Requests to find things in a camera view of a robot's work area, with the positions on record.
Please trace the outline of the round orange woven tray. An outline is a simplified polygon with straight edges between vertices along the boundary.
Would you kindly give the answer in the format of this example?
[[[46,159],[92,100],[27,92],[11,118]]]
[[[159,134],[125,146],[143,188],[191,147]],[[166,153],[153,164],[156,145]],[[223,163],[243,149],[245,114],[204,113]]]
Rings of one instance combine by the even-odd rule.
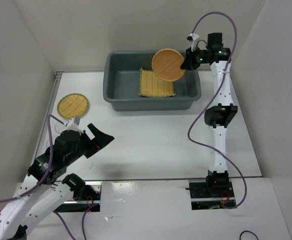
[[[151,66],[159,79],[166,82],[175,82],[185,74],[185,70],[180,68],[183,62],[184,57],[180,52],[171,48],[164,48],[153,56]]]

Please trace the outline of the square bamboo mat tray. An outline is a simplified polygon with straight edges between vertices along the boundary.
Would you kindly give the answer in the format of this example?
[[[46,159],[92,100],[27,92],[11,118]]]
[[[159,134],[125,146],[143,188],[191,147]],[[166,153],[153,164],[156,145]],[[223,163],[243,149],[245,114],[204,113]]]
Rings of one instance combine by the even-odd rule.
[[[153,71],[140,68],[139,95],[149,98],[173,97],[174,83],[163,81]]]

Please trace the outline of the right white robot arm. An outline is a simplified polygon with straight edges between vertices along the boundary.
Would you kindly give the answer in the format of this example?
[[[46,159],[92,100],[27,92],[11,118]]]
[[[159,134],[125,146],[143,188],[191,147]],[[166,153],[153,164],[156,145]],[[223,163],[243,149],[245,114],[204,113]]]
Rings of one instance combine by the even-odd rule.
[[[210,128],[214,137],[213,147],[218,152],[213,153],[209,164],[208,175],[205,180],[205,193],[213,198],[222,196],[229,190],[230,180],[225,153],[225,140],[228,125],[238,112],[231,95],[230,67],[231,51],[224,47],[221,33],[210,33],[207,38],[206,49],[198,47],[199,35],[191,33],[187,39],[191,47],[186,50],[185,60],[181,64],[182,70],[196,70],[201,64],[209,64],[213,73],[213,100],[212,106],[204,111],[205,124]]]

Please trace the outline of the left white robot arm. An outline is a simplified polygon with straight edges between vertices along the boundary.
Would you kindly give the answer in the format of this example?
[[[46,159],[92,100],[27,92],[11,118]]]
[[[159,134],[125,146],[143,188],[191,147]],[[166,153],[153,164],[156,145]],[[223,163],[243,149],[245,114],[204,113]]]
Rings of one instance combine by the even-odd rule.
[[[55,181],[66,173],[67,167],[81,157],[90,158],[114,137],[88,125],[93,134],[89,138],[85,130],[76,123],[69,123],[66,129],[52,142],[53,145],[38,156],[10,201],[0,211],[0,240],[23,240],[47,215],[69,198],[81,199],[92,190],[76,174],[67,175],[55,189],[43,197]]]

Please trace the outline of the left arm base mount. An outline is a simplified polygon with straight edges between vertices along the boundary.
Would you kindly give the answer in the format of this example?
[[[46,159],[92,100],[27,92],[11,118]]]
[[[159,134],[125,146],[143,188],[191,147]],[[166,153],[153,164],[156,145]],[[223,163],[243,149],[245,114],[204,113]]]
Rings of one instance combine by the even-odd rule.
[[[101,191],[101,181],[87,181],[85,190],[80,191],[76,197],[70,197],[55,211],[58,213],[84,213],[90,206],[95,205],[89,209],[89,212],[99,212]]]

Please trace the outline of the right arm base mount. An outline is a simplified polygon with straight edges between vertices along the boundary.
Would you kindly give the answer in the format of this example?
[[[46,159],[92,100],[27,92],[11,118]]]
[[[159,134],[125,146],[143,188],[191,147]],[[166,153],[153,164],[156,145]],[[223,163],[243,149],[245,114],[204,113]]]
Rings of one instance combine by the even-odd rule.
[[[232,183],[226,186],[209,188],[204,179],[192,179],[188,181],[191,209],[194,210],[215,210],[224,207],[236,206],[236,200]]]

